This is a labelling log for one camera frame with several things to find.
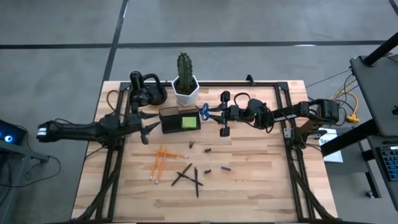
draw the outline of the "black stick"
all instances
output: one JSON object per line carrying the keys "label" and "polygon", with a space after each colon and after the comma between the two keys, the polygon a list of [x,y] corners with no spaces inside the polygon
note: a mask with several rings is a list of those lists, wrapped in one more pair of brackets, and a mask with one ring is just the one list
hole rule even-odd
{"label": "black stick", "polygon": [[197,182],[196,180],[192,179],[191,177],[189,177],[189,176],[187,176],[187,175],[185,175],[185,174],[182,174],[182,173],[180,173],[180,172],[177,172],[177,173],[179,174],[179,176],[184,177],[184,178],[187,178],[188,180],[191,180],[192,182],[194,182],[194,183],[196,183],[196,184],[199,184],[199,185],[203,186],[203,184],[201,184],[200,182]]}
{"label": "black stick", "polygon": [[198,189],[198,170],[195,167],[195,181],[196,181],[196,188],[197,188],[197,198],[199,198],[199,189]]}
{"label": "black stick", "polygon": [[[189,170],[189,167],[191,167],[192,166],[192,164],[189,164],[188,166],[187,166],[187,168],[185,168],[185,170],[184,171],[182,171],[182,174],[184,174],[187,170]],[[178,175],[178,177],[175,179],[175,181],[172,183],[172,186],[175,184],[175,183],[177,183],[177,181],[179,180],[181,178],[181,175]]]}

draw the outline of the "gray floor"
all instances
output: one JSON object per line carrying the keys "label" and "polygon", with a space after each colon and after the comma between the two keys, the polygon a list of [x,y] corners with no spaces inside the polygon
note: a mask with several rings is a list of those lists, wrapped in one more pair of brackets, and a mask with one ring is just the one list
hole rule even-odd
{"label": "gray floor", "polygon": [[[0,0],[0,45],[110,44],[122,0]],[[398,31],[388,0],[130,0],[120,43],[385,40]],[[200,80],[305,80],[311,84],[347,70],[348,60],[377,46],[218,47],[118,49],[110,80],[133,70],[175,78],[181,51]],[[60,222],[70,218],[86,143],[40,144],[37,125],[54,118],[93,120],[109,49],[0,50],[0,119],[25,126],[34,150],[60,159],[62,172],[21,189],[13,223]],[[307,89],[312,98],[334,94],[346,73]],[[370,118],[358,89],[358,116]],[[394,210],[373,164],[382,199],[369,200],[364,175],[329,176],[340,218],[394,223]],[[56,172],[53,161],[32,178]]]}

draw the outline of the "potted plant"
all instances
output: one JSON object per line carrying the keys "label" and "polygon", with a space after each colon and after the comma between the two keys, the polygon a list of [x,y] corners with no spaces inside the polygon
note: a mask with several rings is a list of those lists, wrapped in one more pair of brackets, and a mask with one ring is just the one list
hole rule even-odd
{"label": "potted plant", "polygon": [[187,53],[178,56],[177,68],[178,77],[172,82],[175,97],[180,104],[190,106],[198,99],[199,83],[192,75],[192,61]]}

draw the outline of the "orange pencil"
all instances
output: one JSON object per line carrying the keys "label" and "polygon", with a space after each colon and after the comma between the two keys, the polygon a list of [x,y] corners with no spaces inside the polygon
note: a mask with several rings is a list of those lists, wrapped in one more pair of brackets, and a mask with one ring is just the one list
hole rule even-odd
{"label": "orange pencil", "polygon": [[179,156],[179,157],[189,158],[189,156],[184,156],[184,155],[174,153],[174,152],[166,152],[166,154],[171,155],[171,156]]}
{"label": "orange pencil", "polygon": [[149,180],[152,180],[152,177],[155,174],[155,170],[156,170],[156,167],[157,167],[157,161],[159,160],[159,156],[160,156],[159,150],[156,151],[157,152],[156,153],[156,159],[155,159],[154,166],[152,167],[152,172],[150,173]]}
{"label": "orange pencil", "polygon": [[155,184],[157,184],[158,181],[160,180],[160,175],[162,174],[163,165],[164,165],[164,161],[165,161],[166,155],[167,155],[167,152],[165,150],[165,153],[163,153],[162,163],[160,165],[159,171],[157,172],[157,180],[156,180]]}

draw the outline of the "cactus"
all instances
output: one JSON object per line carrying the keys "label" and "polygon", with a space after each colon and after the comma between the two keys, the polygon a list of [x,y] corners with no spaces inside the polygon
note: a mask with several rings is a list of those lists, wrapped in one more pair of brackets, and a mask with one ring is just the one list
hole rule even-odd
{"label": "cactus", "polygon": [[177,59],[178,90],[184,94],[191,94],[194,83],[192,81],[192,61],[187,53],[182,52]]}

